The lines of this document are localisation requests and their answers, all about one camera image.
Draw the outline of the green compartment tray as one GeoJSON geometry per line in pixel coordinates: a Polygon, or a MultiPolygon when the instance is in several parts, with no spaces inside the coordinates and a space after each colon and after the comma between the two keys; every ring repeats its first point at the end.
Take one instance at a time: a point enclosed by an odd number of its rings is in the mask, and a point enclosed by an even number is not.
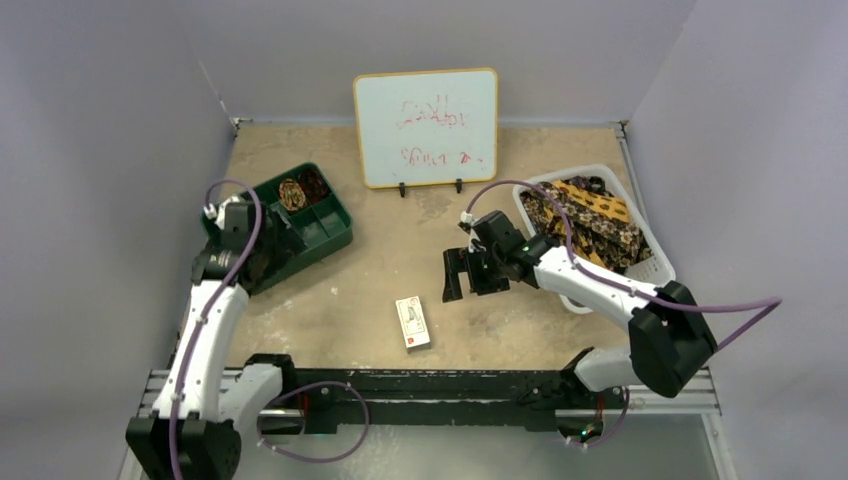
{"type": "MultiPolygon", "coordinates": [[[[260,200],[261,206],[265,203],[271,208],[277,209],[290,221],[295,230],[302,236],[305,242],[305,250],[267,279],[236,279],[235,277],[234,282],[241,285],[248,295],[259,294],[279,284],[307,267],[321,262],[327,256],[351,243],[353,239],[352,217],[316,164],[303,163],[298,165],[254,186],[253,191],[260,200]],[[304,209],[296,213],[288,213],[279,203],[278,186],[285,178],[293,178],[298,182],[301,171],[309,167],[319,169],[326,179],[331,193],[318,203],[310,204],[308,202],[304,209]]],[[[235,201],[253,202],[253,199],[248,191],[243,190],[220,202],[209,204],[206,211],[201,214],[201,222],[207,235],[207,241],[213,233],[217,232],[217,226],[223,226],[223,207],[235,201]]],[[[202,280],[222,280],[200,278],[200,253],[193,261],[191,281],[197,284],[202,280]]]]}

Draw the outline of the small white cardboard box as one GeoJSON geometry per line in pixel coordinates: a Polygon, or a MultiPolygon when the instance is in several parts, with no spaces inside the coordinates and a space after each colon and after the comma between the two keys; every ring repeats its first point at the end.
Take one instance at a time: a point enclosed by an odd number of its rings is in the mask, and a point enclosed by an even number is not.
{"type": "Polygon", "coordinates": [[[431,336],[419,296],[395,301],[403,342],[407,351],[431,346],[431,336]]]}

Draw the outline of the white plastic basket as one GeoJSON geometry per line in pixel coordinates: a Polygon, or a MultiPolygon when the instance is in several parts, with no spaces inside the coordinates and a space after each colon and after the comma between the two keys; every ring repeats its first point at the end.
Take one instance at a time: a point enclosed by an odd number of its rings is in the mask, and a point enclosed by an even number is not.
{"type": "Polygon", "coordinates": [[[670,263],[665,252],[662,250],[659,242],[651,232],[644,215],[638,210],[637,202],[633,198],[629,187],[625,185],[616,173],[608,166],[604,164],[589,164],[565,168],[531,177],[526,180],[526,183],[538,184],[540,182],[571,179],[576,176],[596,176],[603,179],[606,190],[611,192],[616,198],[625,201],[631,211],[632,221],[644,234],[647,246],[650,249],[647,258],[627,267],[623,275],[633,280],[655,285],[665,285],[668,281],[675,280],[675,269],[670,263]]]}

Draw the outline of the brown floral tie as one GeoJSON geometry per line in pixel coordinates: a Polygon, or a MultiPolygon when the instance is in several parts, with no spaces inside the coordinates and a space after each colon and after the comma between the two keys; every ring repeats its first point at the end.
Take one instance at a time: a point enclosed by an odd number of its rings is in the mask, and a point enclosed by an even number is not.
{"type": "Polygon", "coordinates": [[[571,195],[571,191],[559,188],[552,183],[542,183],[539,187],[545,191],[542,194],[538,190],[528,189],[520,193],[521,205],[531,220],[535,231],[546,237],[557,239],[562,245],[570,240],[569,245],[576,250],[576,234],[571,220],[563,222],[562,216],[550,201],[555,199],[563,212],[567,215],[575,215],[578,200],[571,195]]]}

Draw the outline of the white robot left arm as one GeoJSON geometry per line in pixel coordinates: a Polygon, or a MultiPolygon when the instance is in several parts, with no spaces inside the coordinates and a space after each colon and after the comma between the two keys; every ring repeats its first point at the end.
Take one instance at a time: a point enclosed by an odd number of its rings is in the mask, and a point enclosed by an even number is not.
{"type": "Polygon", "coordinates": [[[188,317],[172,368],[150,413],[132,418],[125,438],[151,479],[231,479],[248,429],[263,402],[284,409],[298,382],[269,361],[221,389],[225,363],[254,283],[300,246],[298,234],[266,205],[230,198],[216,207],[222,221],[193,260],[188,317]]]}

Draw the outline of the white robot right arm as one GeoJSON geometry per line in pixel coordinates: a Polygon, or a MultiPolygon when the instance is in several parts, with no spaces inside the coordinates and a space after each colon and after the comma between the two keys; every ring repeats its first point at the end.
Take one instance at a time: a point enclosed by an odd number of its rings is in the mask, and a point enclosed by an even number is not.
{"type": "Polygon", "coordinates": [[[499,210],[470,217],[461,227],[468,245],[442,254],[443,302],[462,299],[462,274],[478,296],[523,283],[574,300],[626,333],[626,346],[589,347],[563,368],[561,392],[573,406],[633,385],[674,398],[718,350],[690,290],[676,281],[657,286],[583,262],[553,238],[525,238],[499,210]]]}

